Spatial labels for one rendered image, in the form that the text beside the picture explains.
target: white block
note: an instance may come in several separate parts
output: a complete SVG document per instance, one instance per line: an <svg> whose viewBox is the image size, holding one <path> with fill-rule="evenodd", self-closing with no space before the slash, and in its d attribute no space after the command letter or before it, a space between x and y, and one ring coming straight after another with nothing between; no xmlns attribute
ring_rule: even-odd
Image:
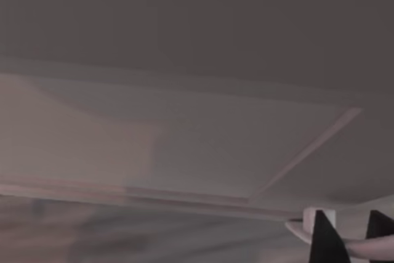
<svg viewBox="0 0 394 263"><path fill-rule="evenodd" d="M324 209L324 208L307 208L304 209L304 218L303 218L303 227L304 231L313 234L313 228L315 226L315 217L316 217L316 211L323 211L332 224L334 228L336 228L336 211L334 209Z"/></svg>

